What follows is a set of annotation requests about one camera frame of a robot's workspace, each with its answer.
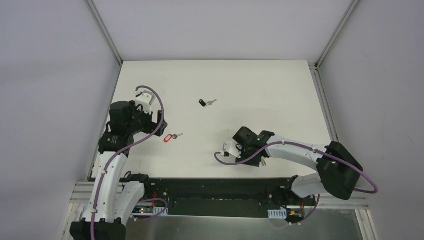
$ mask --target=white bracket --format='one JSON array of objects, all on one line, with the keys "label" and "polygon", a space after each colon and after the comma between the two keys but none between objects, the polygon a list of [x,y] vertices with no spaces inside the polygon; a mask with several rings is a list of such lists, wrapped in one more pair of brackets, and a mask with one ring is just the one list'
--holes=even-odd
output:
[{"label": "white bracket", "polygon": [[156,96],[147,90],[141,93],[134,90],[134,93],[136,95],[135,106],[138,108],[141,105],[145,114],[152,114],[152,104],[155,101]]},{"label": "white bracket", "polygon": [[287,219],[287,210],[281,208],[280,210],[268,210],[269,219]]},{"label": "white bracket", "polygon": [[230,140],[224,143],[222,150],[224,150],[224,152],[226,153],[229,153],[231,156],[235,156],[239,159],[242,154],[242,152],[240,151],[242,149],[241,147],[242,146],[236,143],[235,141]]}]

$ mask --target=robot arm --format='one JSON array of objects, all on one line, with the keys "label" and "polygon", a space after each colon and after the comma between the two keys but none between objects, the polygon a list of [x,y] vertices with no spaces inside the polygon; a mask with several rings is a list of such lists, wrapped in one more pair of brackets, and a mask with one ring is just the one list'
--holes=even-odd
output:
[{"label": "robot arm", "polygon": [[143,132],[160,137],[168,124],[161,110],[157,112],[157,123],[152,121],[151,105],[155,100],[152,92],[135,92],[136,101],[118,101],[110,106],[110,122],[98,142],[100,159],[94,191],[81,221],[73,222],[70,227],[74,239],[93,239],[95,236],[97,240],[124,240],[127,221],[145,195],[143,180],[133,180],[125,184],[117,198],[120,176],[130,147],[134,145],[134,135]]},{"label": "robot arm", "polygon": [[[254,156],[266,146],[269,147]],[[224,144],[221,155],[225,157],[235,156],[236,163],[231,165],[238,163],[259,167],[263,158],[279,158],[307,166],[317,173],[292,177],[286,189],[291,190],[300,198],[330,193],[336,198],[348,200],[361,175],[354,169],[334,162],[333,159],[319,152],[334,155],[359,170],[363,170],[362,166],[338,142],[333,141],[328,146],[307,144],[286,139],[269,131],[262,131],[259,135],[256,135],[247,127],[242,127],[232,141]]]}]

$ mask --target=metal floor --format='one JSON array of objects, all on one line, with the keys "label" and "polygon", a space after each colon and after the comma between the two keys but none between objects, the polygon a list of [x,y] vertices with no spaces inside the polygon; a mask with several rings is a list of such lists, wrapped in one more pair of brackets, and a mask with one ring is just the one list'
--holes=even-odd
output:
[{"label": "metal floor", "polygon": [[162,216],[126,226],[127,240],[361,240],[354,210],[318,209],[301,226],[282,219]]}]

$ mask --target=red wire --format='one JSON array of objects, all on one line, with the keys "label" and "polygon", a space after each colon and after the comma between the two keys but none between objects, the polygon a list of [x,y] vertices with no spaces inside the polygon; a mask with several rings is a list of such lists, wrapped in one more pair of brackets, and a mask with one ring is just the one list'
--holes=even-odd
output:
[{"label": "red wire", "polygon": [[[152,194],[152,196],[153,196],[153,198],[156,198],[158,195],[156,194],[156,192],[154,192],[154,193]],[[153,202],[151,203],[150,207],[154,207],[155,205],[156,205],[156,201],[153,201]]]},{"label": "red wire", "polygon": [[303,213],[305,209],[305,201],[302,200],[302,208],[300,209],[300,212]]}]

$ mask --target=wire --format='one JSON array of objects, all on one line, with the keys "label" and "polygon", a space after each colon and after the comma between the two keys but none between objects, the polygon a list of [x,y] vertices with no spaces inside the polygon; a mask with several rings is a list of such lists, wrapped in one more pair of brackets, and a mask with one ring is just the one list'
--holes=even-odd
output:
[{"label": "wire", "polygon": [[[153,90],[152,88],[150,88],[150,87],[148,87],[148,86],[138,86],[137,88],[135,88],[135,91],[138,91],[139,89],[141,89],[141,88],[143,88],[143,89],[147,89],[147,90],[150,90],[155,96],[156,96],[156,98],[157,98],[157,100],[159,101],[159,104],[160,104],[160,109],[161,109],[161,111],[162,111],[162,117],[160,118],[160,121],[159,121],[159,123],[157,124],[157,127],[156,127],[156,129],[152,132],[152,133],[150,133],[149,135],[147,135],[145,138],[143,138],[143,139],[141,139],[140,141],[136,141],[135,143],[133,143],[133,144],[131,144],[131,145],[128,145],[128,146],[126,146],[126,147],[124,147],[124,148],[122,148],[121,150],[119,150],[119,151],[117,151],[110,159],[109,159],[109,161],[106,163],[106,165],[104,166],[104,169],[103,169],[103,171],[104,172],[107,172],[107,170],[108,170],[108,167],[109,167],[109,165],[112,163],[112,161],[119,155],[119,154],[121,154],[121,153],[123,153],[125,150],[128,150],[128,149],[130,149],[130,148],[132,148],[132,147],[134,147],[134,146],[136,146],[136,145],[138,145],[138,144],[141,144],[141,143],[143,143],[144,141],[146,141],[147,139],[149,139],[149,138],[151,138],[151,137],[153,137],[153,135],[155,135],[158,131],[159,131],[159,129],[162,127],[162,123],[164,122],[164,116],[165,116],[165,110],[164,110],[164,103],[162,102],[162,99],[159,97],[159,95],[158,95],[158,93],[155,91],[155,90]],[[100,177],[100,180],[98,181],[98,185],[97,185],[97,190],[96,190],[96,192],[95,192],[95,197],[94,197],[94,202],[93,202],[93,209],[95,210],[95,209],[97,209],[97,203],[98,203],[98,201],[99,201],[99,195],[100,195],[100,189],[101,189],[101,187],[102,187],[102,183],[103,183],[103,179],[105,178],[105,174],[102,174],[101,175],[101,177]],[[91,223],[90,223],[90,235],[91,235],[91,240],[95,240],[95,235],[94,235],[94,222],[95,222],[95,220],[96,220],[96,212],[94,211],[92,214],[91,214]]]},{"label": "wire", "polygon": [[136,219],[139,222],[146,222],[146,221],[155,219],[155,218],[159,217],[159,215],[163,214],[165,212],[165,210],[167,210],[167,208],[168,208],[168,202],[165,199],[151,198],[151,199],[139,201],[137,204],[150,203],[150,202],[156,202],[156,201],[161,201],[162,203],[165,203],[165,208],[162,211],[160,211],[158,214],[155,214],[155,215],[150,216],[148,218],[134,218],[134,219]]},{"label": "wire", "polygon": [[244,164],[244,163],[249,162],[249,161],[250,161],[250,160],[252,160],[254,157],[256,157],[258,154],[260,154],[263,150],[265,150],[265,149],[267,149],[267,148],[269,148],[269,147],[271,147],[271,146],[279,145],[279,144],[282,144],[282,142],[281,142],[281,141],[276,141],[276,142],[269,143],[269,144],[267,144],[267,145],[263,146],[261,149],[259,149],[257,152],[255,152],[255,153],[254,153],[252,156],[250,156],[249,158],[247,158],[247,159],[245,159],[245,160],[243,160],[243,161],[239,161],[239,162],[229,163],[229,162],[221,161],[221,160],[217,157],[217,155],[220,155],[220,154],[221,154],[221,152],[219,152],[219,151],[215,152],[215,159],[216,159],[218,162],[220,162],[221,164],[224,164],[224,165],[227,165],[227,166],[240,165],[240,164]]},{"label": "wire", "polygon": [[[153,196],[153,198],[156,198],[158,195],[156,194],[156,192],[154,192],[154,193],[152,194],[152,196]],[[153,201],[153,202],[151,203],[150,207],[154,207],[155,205],[156,205],[156,201]]]},{"label": "wire", "polygon": [[318,197],[316,198],[315,206],[313,207],[312,211],[302,221],[299,222],[300,224],[303,223],[304,221],[306,221],[308,218],[310,218],[315,213],[315,211],[318,208],[318,204],[320,203],[320,197],[321,197],[321,195],[318,194]]},{"label": "wire", "polygon": [[330,155],[330,154],[328,154],[328,153],[325,153],[325,152],[323,152],[323,151],[320,151],[320,150],[318,150],[318,149],[314,149],[314,148],[312,148],[312,147],[310,147],[310,146],[307,146],[307,145],[303,145],[303,144],[300,144],[300,143],[297,143],[297,142],[291,142],[291,141],[285,141],[284,143],[282,142],[282,141],[276,141],[276,142],[272,142],[272,143],[269,143],[269,144],[267,144],[267,145],[265,145],[265,146],[263,146],[261,149],[259,149],[257,152],[255,152],[252,156],[250,156],[250,157],[248,157],[247,159],[245,159],[245,160],[243,160],[243,161],[239,161],[239,162],[234,162],[234,163],[228,163],[228,162],[224,162],[224,161],[221,161],[219,158],[218,158],[218,155],[220,155],[221,154],[221,152],[219,152],[219,151],[217,151],[217,152],[215,152],[215,154],[214,154],[214,156],[215,156],[215,159],[218,161],[218,162],[220,162],[221,164],[224,164],[224,165],[227,165],[227,166],[234,166],[234,165],[240,165],[240,164],[244,164],[244,163],[247,163],[248,161],[250,161],[250,160],[252,160],[254,157],[256,157],[258,154],[260,154],[263,150],[265,150],[265,149],[267,149],[267,148],[269,148],[269,147],[271,147],[271,146],[274,146],[274,145],[279,145],[279,144],[282,144],[282,145],[292,145],[292,146],[296,146],[296,147],[299,147],[299,148],[303,148],[303,149],[306,149],[306,150],[309,150],[309,151],[311,151],[311,152],[314,152],[314,153],[318,153],[318,154],[321,154],[321,155],[323,155],[323,156],[326,156],[326,157],[328,157],[328,158],[330,158],[330,159],[332,159],[332,160],[334,160],[334,161],[336,161],[336,162],[339,162],[339,163],[341,163],[341,164],[344,164],[344,165],[346,165],[346,166],[348,166],[349,168],[351,168],[351,169],[353,169],[355,172],[357,172],[358,174],[360,174],[363,178],[365,178],[371,185],[372,185],[372,187],[374,188],[374,190],[364,190],[364,189],[359,189],[359,188],[355,188],[354,190],[356,191],[356,192],[361,192],[361,193],[366,193],[366,194],[376,194],[376,193],[378,193],[379,192],[379,187],[377,186],[377,184],[367,175],[367,174],[365,174],[363,171],[361,171],[359,168],[357,168],[356,166],[354,166],[354,165],[352,165],[352,164],[350,164],[349,162],[347,162],[347,161],[345,161],[345,160],[343,160],[343,159],[341,159],[341,158],[338,158],[338,157],[336,157],[336,156],[333,156],[333,155]]},{"label": "wire", "polygon": [[125,175],[123,176],[123,179],[128,178],[131,174],[133,174],[131,171],[127,171],[127,172],[125,173]]},{"label": "wire", "polygon": [[[310,211],[310,213],[302,220],[302,221],[300,221],[300,222],[298,222],[298,225],[297,226],[300,226],[300,224],[302,224],[303,222],[305,222],[307,219],[309,219],[314,213],[315,213],[315,211],[317,210],[317,208],[318,208],[318,205],[320,204],[320,198],[321,198],[321,195],[320,194],[318,194],[318,196],[317,196],[317,198],[316,198],[316,203],[315,203],[315,206],[313,207],[313,209],[312,209],[312,211]],[[287,228],[287,227],[291,227],[291,226],[296,226],[296,225],[294,225],[294,224],[289,224],[289,225],[285,225],[284,227],[275,227],[275,226],[273,226],[272,224],[270,224],[274,229],[278,229],[278,230],[283,230],[283,229],[285,229],[285,228]]]}]

